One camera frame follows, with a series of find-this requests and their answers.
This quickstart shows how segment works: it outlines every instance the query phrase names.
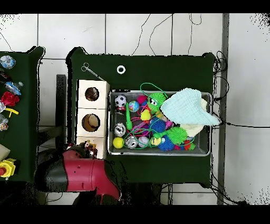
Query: red flower toy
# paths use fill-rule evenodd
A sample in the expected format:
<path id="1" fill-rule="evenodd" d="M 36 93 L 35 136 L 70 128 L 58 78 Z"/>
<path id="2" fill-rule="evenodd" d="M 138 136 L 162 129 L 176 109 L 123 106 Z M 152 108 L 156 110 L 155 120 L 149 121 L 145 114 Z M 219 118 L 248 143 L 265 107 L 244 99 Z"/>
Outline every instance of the red flower toy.
<path id="1" fill-rule="evenodd" d="M 11 92 L 4 92 L 1 98 L 1 102 L 4 103 L 5 106 L 13 107 L 17 102 L 19 102 L 19 96 L 12 94 Z"/>

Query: scissors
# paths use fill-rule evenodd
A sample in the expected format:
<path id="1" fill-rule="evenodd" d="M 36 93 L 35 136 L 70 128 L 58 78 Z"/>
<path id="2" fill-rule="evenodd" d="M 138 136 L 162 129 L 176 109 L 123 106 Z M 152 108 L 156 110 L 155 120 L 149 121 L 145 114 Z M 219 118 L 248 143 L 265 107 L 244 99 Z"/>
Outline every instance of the scissors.
<path id="1" fill-rule="evenodd" d="M 90 68 L 89 68 L 89 64 L 87 62 L 85 62 L 82 66 L 82 71 L 90 71 L 94 76 L 98 77 L 100 80 L 105 81 L 104 79 L 102 79 L 100 76 L 98 76 L 96 73 L 94 73 Z"/>

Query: round opening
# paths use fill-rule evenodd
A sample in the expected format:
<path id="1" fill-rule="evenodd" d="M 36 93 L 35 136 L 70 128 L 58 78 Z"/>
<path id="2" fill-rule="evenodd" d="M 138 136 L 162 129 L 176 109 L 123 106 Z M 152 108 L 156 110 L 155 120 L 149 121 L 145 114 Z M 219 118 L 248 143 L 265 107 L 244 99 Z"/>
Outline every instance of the round opening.
<path id="1" fill-rule="evenodd" d="M 82 119 L 82 127 L 87 132 L 95 132 L 99 126 L 100 120 L 96 114 L 86 114 Z"/>
<path id="2" fill-rule="evenodd" d="M 96 87 L 90 87 L 85 91 L 85 97 L 89 101 L 96 101 L 99 97 L 99 91 Z"/>

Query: dark green tablecloth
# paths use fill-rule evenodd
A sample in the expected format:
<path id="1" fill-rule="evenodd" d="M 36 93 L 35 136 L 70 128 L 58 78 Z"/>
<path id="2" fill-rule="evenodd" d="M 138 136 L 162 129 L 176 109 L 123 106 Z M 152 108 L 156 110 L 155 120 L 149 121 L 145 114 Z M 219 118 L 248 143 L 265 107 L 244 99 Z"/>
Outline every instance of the dark green tablecloth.
<path id="1" fill-rule="evenodd" d="M 8 130 L 0 132 L 0 144 L 11 150 L 8 157 L 21 162 L 18 174 L 9 178 L 9 181 L 33 181 L 35 171 L 35 159 L 37 150 L 37 71 L 38 61 L 44 53 L 43 47 L 32 47 L 29 51 L 0 52 L 0 57 L 10 55 L 16 60 L 12 69 L 4 69 L 12 77 L 14 82 L 21 81 L 24 84 L 20 101 L 11 107 L 19 112 L 12 114 L 8 122 Z M 0 86 L 0 96 L 7 91 Z M 8 118 L 9 112 L 2 114 Z"/>
<path id="2" fill-rule="evenodd" d="M 99 80 L 91 73 L 81 71 L 85 62 L 91 70 L 110 84 L 110 89 L 139 90 L 143 82 L 152 82 L 164 91 L 183 88 L 213 92 L 214 55 L 193 56 L 121 56 L 87 54 L 83 48 L 74 48 L 66 58 L 69 67 L 68 140 L 74 141 L 76 113 L 76 80 Z M 117 67 L 126 68 L 124 74 Z M 145 90 L 156 90 L 144 86 Z M 210 185 L 211 155 L 208 156 L 122 156 L 109 155 L 107 160 L 122 162 L 130 182 L 202 183 Z"/>

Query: metal tray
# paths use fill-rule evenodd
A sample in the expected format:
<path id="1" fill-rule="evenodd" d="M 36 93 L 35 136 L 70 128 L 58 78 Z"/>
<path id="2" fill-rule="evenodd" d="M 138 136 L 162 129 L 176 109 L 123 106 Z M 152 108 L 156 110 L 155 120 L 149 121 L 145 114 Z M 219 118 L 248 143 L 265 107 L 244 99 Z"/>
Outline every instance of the metal tray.
<path id="1" fill-rule="evenodd" d="M 144 91 L 146 94 L 151 94 L 154 92 L 161 91 Z M 175 94 L 176 92 L 168 91 L 165 92 L 168 97 Z M 126 124 L 126 115 L 120 115 L 114 112 L 115 104 L 114 99 L 118 95 L 124 95 L 127 99 L 127 102 L 137 100 L 137 97 L 143 95 L 140 90 L 127 90 L 127 91 L 117 91 L 111 90 L 108 97 L 108 152 L 112 155 L 151 155 L 151 156 L 207 156 L 211 151 L 211 136 L 212 136 L 212 127 L 204 126 L 202 131 L 195 136 L 193 143 L 196 145 L 196 148 L 192 151 L 189 150 L 172 150 L 172 151 L 162 151 L 157 147 L 146 147 L 142 150 L 129 149 L 129 148 L 114 148 L 112 141 L 114 139 L 114 127 L 117 123 Z M 209 93 L 202 92 L 201 96 L 204 100 L 207 101 L 207 112 L 212 114 L 213 112 L 213 97 Z M 130 112 L 130 117 L 138 117 L 137 113 Z M 141 121 L 138 120 L 133 122 L 133 126 L 138 125 Z"/>

